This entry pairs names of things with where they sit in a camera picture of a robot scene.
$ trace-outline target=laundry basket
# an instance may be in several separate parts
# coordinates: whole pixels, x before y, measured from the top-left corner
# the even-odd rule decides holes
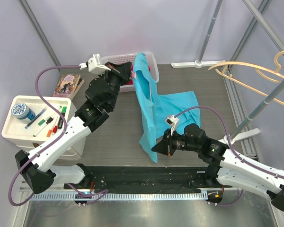
[[[159,81],[159,71],[158,71],[156,59],[153,56],[153,54],[150,52],[144,52],[144,54],[146,56],[148,66],[150,67],[151,77],[156,82],[158,82]],[[101,64],[105,64],[108,61],[114,64],[122,64],[122,63],[130,61],[133,64],[137,55],[138,53],[130,53],[130,54],[120,54],[120,55],[101,57]],[[134,91],[134,85],[124,85],[120,87],[120,92],[126,92],[126,91]]]

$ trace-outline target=wooden hanger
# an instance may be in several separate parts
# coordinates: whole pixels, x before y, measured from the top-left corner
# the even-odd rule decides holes
[[[279,52],[279,53],[277,53],[277,54],[275,55],[275,57],[274,57],[274,62],[275,62],[275,65],[277,66],[277,68],[276,68],[274,71],[273,71],[273,70],[270,70],[270,69],[267,69],[267,68],[264,68],[264,67],[259,66],[259,65],[254,65],[254,64],[250,64],[250,63],[246,63],[246,62],[240,62],[240,61],[226,61],[226,62],[221,62],[221,63],[218,63],[218,64],[216,64],[216,65],[210,67],[208,70],[211,70],[211,69],[213,69],[213,68],[217,68],[217,67],[220,67],[220,66],[224,66],[224,68],[223,68],[221,71],[219,71],[218,69],[216,69],[216,72],[217,72],[218,74],[220,74],[221,76],[223,76],[223,77],[225,77],[225,78],[227,78],[227,79],[230,79],[231,81],[233,81],[233,82],[235,82],[235,83],[237,83],[237,84],[240,84],[240,85],[242,85],[242,86],[244,86],[244,87],[246,87],[246,88],[248,88],[248,89],[250,89],[250,90],[252,90],[252,91],[257,92],[257,93],[260,94],[260,95],[268,96],[266,93],[264,93],[264,92],[262,92],[262,91],[259,91],[259,90],[255,89],[254,87],[251,87],[251,86],[249,86],[249,85],[247,85],[247,84],[244,84],[243,82],[241,82],[241,81],[239,81],[239,80],[237,80],[237,79],[234,79],[234,78],[232,77],[232,74],[230,74],[229,76],[226,75],[225,72],[226,72],[227,67],[228,67],[229,65],[243,65],[243,66],[248,66],[248,67],[254,68],[258,74],[260,74],[260,75],[261,75],[262,77],[264,77],[265,79],[268,79],[269,81],[272,81],[272,82],[274,82],[274,83],[280,83],[279,80],[272,79],[272,78],[268,77],[268,76],[265,75],[263,72],[261,72],[261,70],[262,70],[262,71],[266,71],[266,72],[270,72],[270,73],[275,74],[276,76],[281,77],[281,78],[284,79],[284,75],[282,75],[282,74],[279,73],[279,71],[280,71],[280,69],[281,69],[282,66],[281,66],[281,64],[280,64],[279,61],[278,61],[279,57],[280,57],[281,55],[283,55],[283,54],[284,54],[284,51],[281,51],[281,52]],[[284,102],[280,101],[279,99],[274,98],[274,101],[276,101],[277,103],[282,104],[282,105],[284,106]]]

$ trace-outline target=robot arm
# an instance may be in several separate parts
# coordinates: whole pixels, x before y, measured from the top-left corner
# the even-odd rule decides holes
[[[120,86],[130,80],[131,65],[130,62],[121,65],[107,62],[105,65],[101,65],[98,54],[94,54],[88,62],[80,65],[81,69],[88,68],[90,72],[102,75],[90,82],[85,92],[87,101],[70,119],[66,132],[60,130],[28,154],[21,150],[15,155],[18,169],[20,169],[44,146],[64,133],[58,142],[32,160],[21,172],[35,194],[44,192],[53,184],[76,183],[84,185],[90,183],[90,173],[85,171],[84,165],[53,166],[53,163],[74,143],[92,133],[108,118],[107,113],[114,110]]]
[[[170,126],[175,123],[171,118],[167,118],[166,122]],[[196,124],[186,126],[184,135],[179,135],[173,128],[167,129],[152,151],[172,156],[177,149],[195,151],[200,159],[209,164],[205,172],[208,185],[219,183],[244,189],[270,200],[284,211],[284,179],[280,178],[284,177],[284,170],[266,166],[237,152],[244,160],[275,173],[275,176],[249,166],[240,161],[228,145],[207,137]]]

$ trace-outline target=garment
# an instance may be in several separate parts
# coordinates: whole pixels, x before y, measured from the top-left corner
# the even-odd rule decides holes
[[[169,115],[197,106],[198,101],[193,91],[158,95],[157,83],[151,77],[145,54],[139,53],[133,65],[133,84],[137,94],[142,113],[143,135],[140,145],[154,162],[158,161],[157,153],[151,148],[155,146],[156,139],[163,136],[164,131],[170,126],[165,123]],[[185,126],[195,123],[200,126],[200,110],[194,109],[180,115],[177,132],[184,133]]]

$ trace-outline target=book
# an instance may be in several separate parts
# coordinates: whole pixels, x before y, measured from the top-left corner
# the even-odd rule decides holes
[[[77,92],[79,91],[79,89],[82,87],[82,84],[84,83],[84,79],[80,78],[79,82],[76,86],[75,92],[73,93],[71,99],[73,99],[75,97],[75,95],[77,94]]]
[[[63,74],[56,86],[53,97],[72,98],[80,79],[80,74]]]

